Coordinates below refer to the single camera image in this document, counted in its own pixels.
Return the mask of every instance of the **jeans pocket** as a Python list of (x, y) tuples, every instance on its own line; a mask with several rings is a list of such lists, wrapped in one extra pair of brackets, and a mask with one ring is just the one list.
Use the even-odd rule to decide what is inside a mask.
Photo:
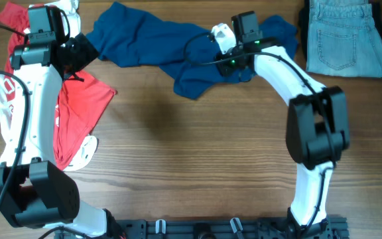
[(319, 59), (334, 70), (356, 64), (356, 34), (337, 35), (318, 30)]

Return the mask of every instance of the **folded jeans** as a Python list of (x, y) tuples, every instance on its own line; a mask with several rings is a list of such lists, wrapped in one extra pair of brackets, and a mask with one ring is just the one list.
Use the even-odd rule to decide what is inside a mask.
[(382, 77), (382, 40), (366, 0), (311, 0), (306, 70)]

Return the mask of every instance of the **red cloth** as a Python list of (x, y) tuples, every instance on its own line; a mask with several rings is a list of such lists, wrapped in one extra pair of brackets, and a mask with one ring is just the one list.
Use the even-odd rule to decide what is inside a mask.
[[(29, 27), (27, 9), (8, 2), (0, 12), (0, 22), (23, 32)], [(8, 53), (23, 44), (23, 37), (13, 34), (9, 40)], [(13, 73), (9, 59), (5, 71)], [(84, 82), (67, 80), (58, 95), (54, 124), (54, 156), (57, 167), (65, 169), (79, 150), (84, 138), (95, 127), (116, 91), (95, 79), (85, 71), (76, 73)], [(7, 94), (7, 101), (14, 99), (15, 93)]]

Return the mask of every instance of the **wooden table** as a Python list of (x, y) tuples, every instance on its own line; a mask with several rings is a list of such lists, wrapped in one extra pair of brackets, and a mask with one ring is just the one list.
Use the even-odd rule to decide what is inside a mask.
[[(36, 0), (14, 0), (27, 6)], [(210, 29), (254, 10), (296, 25), (302, 1), (126, 1), (161, 19)], [(5, 0), (0, 0), (0, 11)], [(110, 1), (81, 0), (82, 31), (92, 30)], [(0, 31), (0, 69), (10, 33)], [(304, 67), (299, 50), (295, 60)], [(261, 78), (216, 85), (199, 100), (172, 91), (157, 67), (119, 68), (95, 60), (86, 70), (114, 87), (93, 135), (91, 163), (68, 173), (81, 198), (118, 219), (257, 218), (285, 216), (296, 165), (285, 145), (287, 107)], [(382, 238), (382, 79), (313, 75), (339, 85), (348, 99), (351, 147), (334, 173), (327, 209), (348, 218), (351, 238)], [(0, 155), (4, 148), (0, 133)], [(0, 238), (37, 238), (44, 230), (11, 228), (0, 216)]]

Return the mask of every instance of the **blue cloth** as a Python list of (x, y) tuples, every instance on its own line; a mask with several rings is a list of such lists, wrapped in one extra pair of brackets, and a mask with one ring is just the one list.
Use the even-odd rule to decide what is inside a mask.
[[(277, 37), (288, 55), (294, 57), (298, 44), (294, 37), (296, 27), (280, 16), (272, 16), (260, 29), (264, 37)], [(146, 11), (113, 3), (94, 23), (94, 30), (87, 38), (100, 53), (100, 59), (108, 59), (120, 67), (157, 65), (174, 78), (176, 94), (196, 99), (216, 83), (240, 82), (238, 72), (223, 77), (215, 65), (192, 66), (184, 61), (185, 43), (207, 31), (190, 23), (162, 21)], [(201, 37), (192, 42), (187, 51), (192, 60), (211, 62), (220, 49), (218, 44)], [(245, 70), (241, 81), (248, 81), (252, 76), (250, 70)]]
[(310, 1), (306, 70), (382, 77), (382, 40), (368, 0)]

